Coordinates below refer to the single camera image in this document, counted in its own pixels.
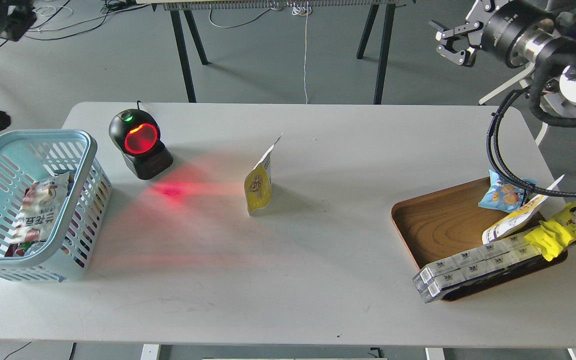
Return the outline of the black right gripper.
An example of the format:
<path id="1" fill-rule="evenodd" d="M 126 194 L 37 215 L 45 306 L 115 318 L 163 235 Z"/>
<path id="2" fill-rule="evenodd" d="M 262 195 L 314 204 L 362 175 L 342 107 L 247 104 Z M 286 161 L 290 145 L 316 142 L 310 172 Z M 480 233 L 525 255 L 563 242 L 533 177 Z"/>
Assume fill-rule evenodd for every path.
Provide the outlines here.
<path id="1" fill-rule="evenodd" d="M 544 63 L 558 51 L 553 14 L 523 0 L 476 0 L 465 21 L 455 28 L 429 21 L 436 52 L 458 66 L 471 68 L 480 48 L 510 69 Z"/>

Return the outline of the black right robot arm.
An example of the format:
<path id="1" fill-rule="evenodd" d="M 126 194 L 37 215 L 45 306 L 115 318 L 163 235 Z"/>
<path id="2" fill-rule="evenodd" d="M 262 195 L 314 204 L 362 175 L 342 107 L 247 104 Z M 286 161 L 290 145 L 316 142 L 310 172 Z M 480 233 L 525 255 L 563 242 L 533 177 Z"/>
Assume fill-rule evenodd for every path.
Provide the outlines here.
<path id="1" fill-rule="evenodd" d="M 544 125 L 576 128 L 576 0 L 546 9 L 525 0 L 476 0 L 465 23 L 448 28 L 430 21 L 436 33 L 436 51 L 460 66 L 473 66 L 478 51 L 487 52 L 511 69 L 525 68 L 514 78 L 527 80 L 522 89 L 506 95 L 494 112 L 487 134 L 487 157 L 496 173 L 511 185 L 533 194 L 576 198 L 576 193 L 548 190 L 521 180 L 505 164 L 498 144 L 503 116 L 522 94 L 529 109 Z"/>

